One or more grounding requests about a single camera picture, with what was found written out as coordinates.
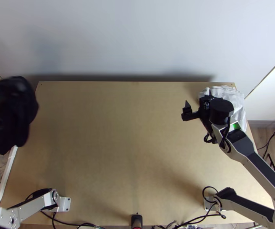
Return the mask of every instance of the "green led light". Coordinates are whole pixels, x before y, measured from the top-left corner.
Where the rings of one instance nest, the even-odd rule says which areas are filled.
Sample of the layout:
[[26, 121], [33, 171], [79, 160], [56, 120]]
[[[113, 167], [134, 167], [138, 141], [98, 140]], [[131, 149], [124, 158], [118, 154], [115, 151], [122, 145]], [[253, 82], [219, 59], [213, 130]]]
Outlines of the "green led light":
[[240, 125], [239, 125], [238, 123], [234, 123], [234, 124], [233, 124], [233, 128], [234, 128], [235, 130], [237, 130], [237, 129], [240, 130], [240, 129], [241, 129], [241, 128], [240, 128]]

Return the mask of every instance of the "black garment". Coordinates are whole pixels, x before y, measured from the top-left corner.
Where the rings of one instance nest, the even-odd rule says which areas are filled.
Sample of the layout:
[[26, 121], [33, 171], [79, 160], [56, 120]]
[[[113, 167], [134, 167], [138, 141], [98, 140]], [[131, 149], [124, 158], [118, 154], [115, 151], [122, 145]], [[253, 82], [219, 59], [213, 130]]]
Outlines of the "black garment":
[[3, 80], [9, 93], [0, 103], [0, 154], [4, 155], [12, 146], [23, 146], [28, 138], [29, 124], [38, 111], [38, 103], [32, 87], [22, 76]]

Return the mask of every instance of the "white cloth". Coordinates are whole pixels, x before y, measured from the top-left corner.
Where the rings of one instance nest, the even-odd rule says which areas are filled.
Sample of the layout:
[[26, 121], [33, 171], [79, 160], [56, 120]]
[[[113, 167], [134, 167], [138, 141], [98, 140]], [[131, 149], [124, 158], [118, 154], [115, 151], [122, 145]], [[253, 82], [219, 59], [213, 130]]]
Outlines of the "white cloth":
[[199, 93], [199, 98], [204, 97], [205, 95], [212, 95], [217, 98], [223, 98], [230, 101], [234, 107], [234, 114], [232, 117], [236, 119], [243, 131], [247, 129], [247, 120], [246, 112], [244, 108], [244, 99], [245, 96], [243, 93], [237, 91], [235, 87], [229, 86], [213, 86], [211, 88], [207, 87], [202, 92]]

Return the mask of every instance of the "wooden tabletop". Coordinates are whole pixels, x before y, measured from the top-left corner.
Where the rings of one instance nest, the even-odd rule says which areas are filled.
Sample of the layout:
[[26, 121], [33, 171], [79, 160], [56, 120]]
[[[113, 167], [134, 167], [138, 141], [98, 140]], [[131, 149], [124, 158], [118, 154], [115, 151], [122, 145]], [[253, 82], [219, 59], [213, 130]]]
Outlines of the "wooden tabletop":
[[[69, 212], [56, 218], [102, 226], [167, 225], [205, 214], [202, 189], [234, 188], [238, 195], [272, 207], [267, 192], [218, 145], [203, 141], [200, 120], [183, 122], [188, 100], [210, 82], [40, 82], [40, 105], [27, 144], [18, 149], [1, 205], [10, 207], [41, 188], [71, 197]], [[227, 219], [251, 220], [230, 211]], [[37, 213], [24, 221], [51, 224]]]

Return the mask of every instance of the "cable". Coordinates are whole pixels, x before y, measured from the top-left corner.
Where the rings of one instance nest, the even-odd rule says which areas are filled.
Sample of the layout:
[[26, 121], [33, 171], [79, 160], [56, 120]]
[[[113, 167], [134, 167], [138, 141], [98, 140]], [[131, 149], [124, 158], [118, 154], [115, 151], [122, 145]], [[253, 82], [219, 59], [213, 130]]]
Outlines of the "cable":
[[268, 151], [268, 148], [269, 148], [269, 143], [270, 143], [271, 139], [272, 139], [274, 136], [275, 136], [275, 131], [274, 131], [274, 133], [271, 135], [271, 137], [269, 138], [269, 140], [268, 140], [268, 142], [266, 143], [266, 145], [264, 145], [263, 147], [257, 149], [257, 150], [260, 150], [260, 149], [263, 149], [263, 148], [266, 147], [266, 150], [265, 150], [265, 152], [264, 152], [264, 154], [263, 154], [263, 157], [262, 157], [263, 159], [265, 159], [265, 156], [266, 156], [267, 151]]
[[[33, 193], [30, 194], [25, 200], [28, 200], [32, 195], [33, 195]], [[50, 218], [52, 220], [52, 225], [53, 225], [54, 229], [56, 229], [54, 222], [58, 222], [58, 223], [68, 225], [68, 226], [76, 226], [77, 228], [80, 228], [81, 226], [87, 226], [87, 227], [96, 227], [96, 228], [100, 228], [100, 229], [105, 229], [104, 227], [96, 226], [95, 224], [92, 224], [92, 223], [75, 224], [75, 223], [67, 223], [67, 222], [60, 221], [58, 219], [55, 219], [55, 216], [56, 216], [57, 212], [54, 212], [52, 217], [49, 216], [48, 214], [46, 214], [45, 212], [43, 212], [42, 210], [40, 210], [40, 212], [43, 215], [45, 215], [47, 218]]]
[[219, 147], [220, 148], [225, 148], [225, 146], [223, 145], [224, 144], [224, 142], [226, 141], [226, 137], [228, 136], [228, 133], [229, 133], [229, 130], [230, 130], [230, 117], [228, 117], [228, 125], [227, 125], [227, 127], [226, 127], [226, 129], [225, 129], [225, 133], [224, 133], [224, 135], [223, 135], [223, 137], [222, 137], [222, 140], [221, 140], [221, 142], [219, 143]]
[[208, 137], [210, 136], [209, 133], [207, 133], [207, 135], [204, 136], [203, 141], [206, 143], [211, 143], [213, 141], [213, 139], [211, 138], [210, 140], [208, 140]]
[[185, 225], [198, 224], [198, 223], [204, 221], [207, 217], [210, 217], [210, 216], [221, 216], [221, 218], [226, 219], [226, 216], [223, 215], [223, 214], [221, 214], [220, 212], [219, 212], [218, 214], [209, 214], [209, 213], [210, 213], [210, 210], [211, 210], [216, 204], [217, 204], [217, 203], [213, 204], [213, 205], [210, 207], [210, 209], [207, 211], [207, 214], [206, 214], [206, 215], [196, 217], [196, 218], [191, 219], [190, 221], [187, 221], [187, 222], [185, 222], [185, 223], [183, 223], [183, 224], [177, 225], [177, 226], [174, 227], [174, 229], [178, 229], [178, 228], [183, 227], [183, 226], [185, 226]]
[[56, 212], [53, 213], [53, 219], [52, 219], [52, 224], [53, 224], [53, 228], [54, 228], [54, 229], [56, 229], [55, 223], [54, 223], [55, 216], [56, 216]]
[[206, 187], [204, 187], [204, 189], [202, 190], [203, 199], [205, 199], [206, 202], [209, 202], [209, 203], [217, 203], [216, 201], [207, 200], [206, 197], [204, 196], [205, 190], [206, 190], [206, 189], [209, 189], [209, 188], [214, 189], [214, 190], [216, 191], [216, 193], [218, 192], [216, 188], [214, 188], [214, 187], [212, 187], [212, 186], [206, 186]]

